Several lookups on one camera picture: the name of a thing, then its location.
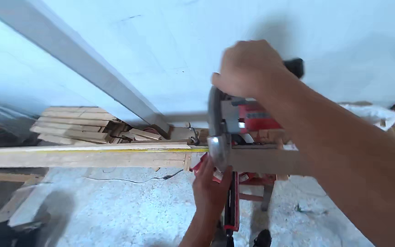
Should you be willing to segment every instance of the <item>concrete floor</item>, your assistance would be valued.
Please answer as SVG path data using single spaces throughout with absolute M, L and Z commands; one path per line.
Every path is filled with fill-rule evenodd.
M 144 184 L 86 177 L 144 181 L 178 170 L 52 168 L 44 179 L 50 183 L 37 186 L 10 225 L 29 222 L 47 211 L 51 221 L 41 246 L 177 246 L 195 212 L 192 173 L 182 171 L 169 180 Z M 263 191 L 258 186 L 240 188 L 256 195 Z M 264 228 L 271 231 L 272 247 L 373 246 L 311 177 L 277 181 L 268 212 L 261 212 L 260 203 L 240 201 L 236 246 L 252 246 Z

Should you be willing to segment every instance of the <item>wood scrap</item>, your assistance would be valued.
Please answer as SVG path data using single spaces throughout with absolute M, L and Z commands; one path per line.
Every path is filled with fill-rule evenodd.
M 143 136 L 140 136 L 140 135 L 135 135 L 135 140 L 137 140 L 137 141 L 153 141 L 153 139 L 150 139 L 150 138 L 146 138 L 146 137 L 143 137 Z
M 153 140 L 161 140 L 161 135 L 159 135 L 159 134 L 144 132 L 144 131 L 141 131 L 138 129 L 131 129 L 131 130 L 129 130 L 129 132 L 134 134 L 135 136 L 139 135 L 139 136 L 146 137 L 146 138 L 153 139 Z
M 40 133 L 39 139 L 64 145 L 83 142 L 118 144 L 122 143 L 120 133 L 129 128 L 98 107 L 50 107 L 30 131 Z

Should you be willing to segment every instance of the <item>wooden board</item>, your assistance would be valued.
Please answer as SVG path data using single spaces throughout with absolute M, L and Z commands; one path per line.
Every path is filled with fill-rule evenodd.
M 58 118 L 58 117 L 47 117 L 47 116 L 41 116 L 37 121 L 62 123 L 62 124 L 80 124 L 80 125 L 90 125 L 90 126 L 106 126 L 109 123 L 109 120 L 73 119 L 73 118 Z
M 25 152 L 0 153 L 0 167 L 184 167 L 186 153 Z
M 138 129 L 131 129 L 129 132 L 134 135 L 139 135 L 139 136 L 147 137 L 147 138 L 154 139 L 154 140 L 161 140 L 161 135 L 158 135 L 158 134 L 144 132 L 144 131 L 140 131 Z
M 27 182 L 32 178 L 41 177 L 40 175 L 34 174 L 13 174 L 13 173 L 2 173 L 0 172 L 0 181 L 7 181 L 7 182 Z
M 101 129 L 100 126 L 85 126 L 85 125 L 49 123 L 49 122 L 36 122 L 34 126 L 43 127 L 43 128 L 81 131 L 81 132 L 99 132 Z
M 39 126 L 33 126 L 30 128 L 30 131 L 36 133 L 46 133 L 52 135 L 61 135 L 61 136 L 71 136 L 71 137 L 84 137 L 91 139 L 104 140 L 107 137 L 107 133 L 96 133 L 96 132 L 80 132 L 80 131 L 72 131 L 72 130 L 61 130 L 54 128 L 43 128 Z
M 192 149 L 186 144 L 129 143 L 87 147 L 58 146 L 0 149 L 0 167 L 178 167 L 188 164 L 187 152 L 120 152 L 124 149 Z M 235 171 L 309 175 L 298 151 L 232 149 L 229 164 Z
M 101 109 L 100 107 L 56 107 L 52 106 L 45 109 L 44 112 L 78 112 L 78 113 L 108 113 L 107 111 Z
M 64 145 L 92 145 L 92 144 L 94 144 L 93 142 L 89 142 L 89 141 L 81 141 L 81 140 L 70 139 L 70 138 L 66 138 L 66 137 L 49 135 L 49 134 L 40 134 L 37 138 L 47 141 L 47 142 L 60 143 L 60 144 L 64 144 Z
M 116 120 L 112 114 L 109 113 L 72 113 L 72 112 L 43 112 L 42 116 L 60 117 L 60 118 L 81 118 L 81 119 L 95 119 L 95 120 Z
M 192 149 L 201 148 L 198 146 L 189 146 L 186 142 L 168 142 L 168 143 L 125 143 L 125 144 L 98 144 L 98 145 L 67 145 L 67 146 L 35 146 L 35 147 L 14 147 L 0 148 L 0 154 L 4 153 L 30 153 L 30 152 L 52 152 L 52 151 L 105 151 L 121 149 Z
M 134 135 L 134 138 L 135 138 L 136 141 L 153 141 L 153 139 L 145 138 L 145 137 L 139 136 L 137 134 Z
M 298 151 L 232 149 L 228 164 L 239 172 L 309 175 Z

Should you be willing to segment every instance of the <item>white wall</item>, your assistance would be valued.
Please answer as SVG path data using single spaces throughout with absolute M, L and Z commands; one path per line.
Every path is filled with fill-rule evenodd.
M 224 48 L 265 38 L 337 101 L 395 103 L 395 0 L 44 0 L 165 115 L 205 113 Z
M 1 103 L 30 114 L 50 105 L 95 106 L 64 87 L 66 80 L 83 78 L 0 22 Z

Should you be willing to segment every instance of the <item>metal leg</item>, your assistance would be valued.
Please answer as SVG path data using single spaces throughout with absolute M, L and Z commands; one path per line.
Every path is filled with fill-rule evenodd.
M 265 191 L 263 192 L 263 201 L 262 201 L 262 211 L 266 212 L 269 207 L 269 202 L 271 202 L 272 191 L 274 190 L 274 185 L 265 185 Z

